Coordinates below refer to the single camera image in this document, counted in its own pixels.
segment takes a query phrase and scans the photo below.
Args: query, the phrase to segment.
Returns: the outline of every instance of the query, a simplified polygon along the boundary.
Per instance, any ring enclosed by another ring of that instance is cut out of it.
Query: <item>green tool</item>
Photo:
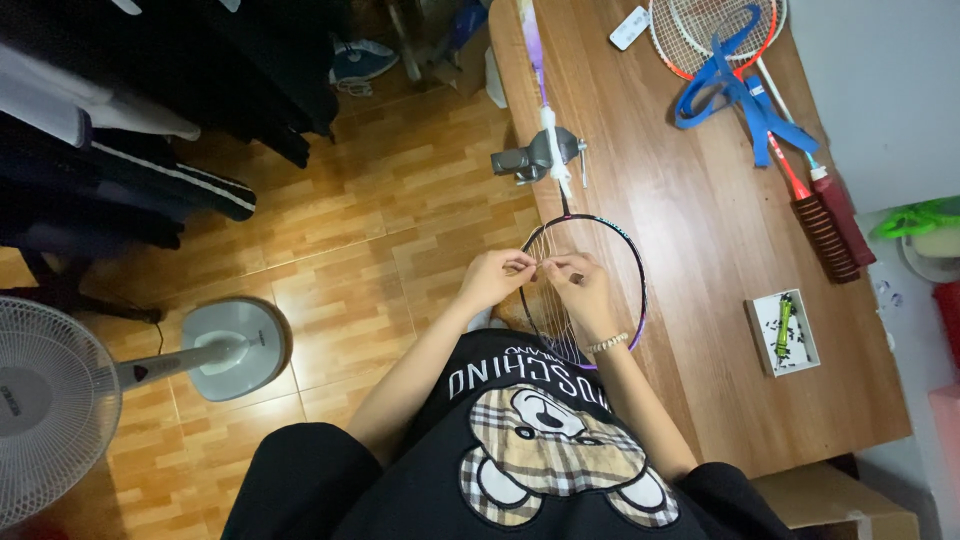
[[[780,297],[780,328],[777,330],[777,346],[774,348],[777,358],[786,356],[786,329],[790,322],[791,309],[793,309],[793,300],[789,294],[784,294]]]

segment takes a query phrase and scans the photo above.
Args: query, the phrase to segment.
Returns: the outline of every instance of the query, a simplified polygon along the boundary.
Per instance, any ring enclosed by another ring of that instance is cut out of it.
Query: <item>fan base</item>
[[[236,342],[234,353],[187,371],[197,391],[211,402],[249,394],[283,368],[286,332],[271,307],[253,299],[233,299],[199,307],[183,320],[183,349],[210,341]]]

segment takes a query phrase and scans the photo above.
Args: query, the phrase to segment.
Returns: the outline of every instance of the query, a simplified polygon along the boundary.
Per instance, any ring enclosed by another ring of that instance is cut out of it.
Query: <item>wooden floor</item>
[[[304,421],[342,426],[456,292],[472,257],[518,247],[539,224],[531,189],[491,173],[489,154],[511,130],[507,111],[482,91],[414,94],[401,68],[373,88],[373,98],[342,100],[338,143],[312,140],[306,170],[259,144],[213,137],[184,149],[193,164],[250,185],[256,214],[198,218],[180,250],[145,248],[97,269],[90,288],[169,310],[165,352],[180,346],[187,311],[236,295],[276,303],[294,352],[274,382],[230,402],[207,402],[186,375],[128,393],[106,460],[47,513],[72,540],[219,538],[267,433]],[[16,252],[0,251],[3,286],[30,281]],[[154,327],[84,321],[117,359],[159,346]]]

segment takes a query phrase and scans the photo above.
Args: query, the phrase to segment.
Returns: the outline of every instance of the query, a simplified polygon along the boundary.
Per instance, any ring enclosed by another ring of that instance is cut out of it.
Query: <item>racket handle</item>
[[[820,199],[811,195],[794,201],[791,205],[797,211],[800,223],[810,237],[813,249],[824,264],[830,280],[834,283],[849,283],[859,279],[860,271],[853,262],[847,245],[837,234],[836,226]]]
[[[813,190],[820,194],[824,206],[833,214],[837,231],[844,242],[847,242],[853,262],[857,266],[875,263],[874,252],[870,251],[867,240],[863,238],[863,233],[860,232],[860,228],[856,226],[856,221],[853,220],[853,206],[850,204],[850,199],[847,198],[843,188],[837,185],[833,178],[827,174],[826,167],[819,167],[810,171],[810,178],[813,181]]]

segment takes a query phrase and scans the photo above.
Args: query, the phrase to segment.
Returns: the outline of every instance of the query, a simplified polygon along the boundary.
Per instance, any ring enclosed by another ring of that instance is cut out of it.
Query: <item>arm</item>
[[[607,272],[593,256],[553,257],[543,263],[543,270],[590,344],[622,332],[611,315]],[[570,281],[573,273],[583,276],[579,283]],[[696,457],[636,365],[627,344],[620,342],[594,357],[610,404],[640,438],[660,474],[674,481],[692,471],[697,466]]]
[[[529,282],[536,262],[519,250],[473,260],[457,297],[360,404],[347,433],[386,465],[444,370],[470,319]]]

